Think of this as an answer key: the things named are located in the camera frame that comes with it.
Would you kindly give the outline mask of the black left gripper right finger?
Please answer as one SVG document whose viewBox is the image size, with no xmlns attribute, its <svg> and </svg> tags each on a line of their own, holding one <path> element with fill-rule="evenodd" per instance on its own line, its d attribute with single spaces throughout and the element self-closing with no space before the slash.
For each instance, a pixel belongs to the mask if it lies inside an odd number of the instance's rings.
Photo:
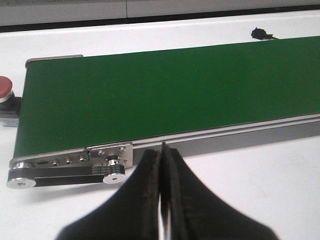
<svg viewBox="0 0 320 240">
<path fill-rule="evenodd" d="M 192 172 L 179 151 L 161 149 L 161 213 L 170 240 L 276 240 L 267 226 L 234 209 Z"/>
</svg>

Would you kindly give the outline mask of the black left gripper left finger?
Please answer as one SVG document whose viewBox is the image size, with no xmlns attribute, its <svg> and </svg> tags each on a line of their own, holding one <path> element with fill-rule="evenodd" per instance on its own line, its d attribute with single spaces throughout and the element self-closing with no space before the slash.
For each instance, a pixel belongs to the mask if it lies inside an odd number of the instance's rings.
<svg viewBox="0 0 320 240">
<path fill-rule="evenodd" d="M 146 150 L 120 189 L 93 212 L 64 227 L 59 240 L 157 240 L 160 153 Z"/>
</svg>

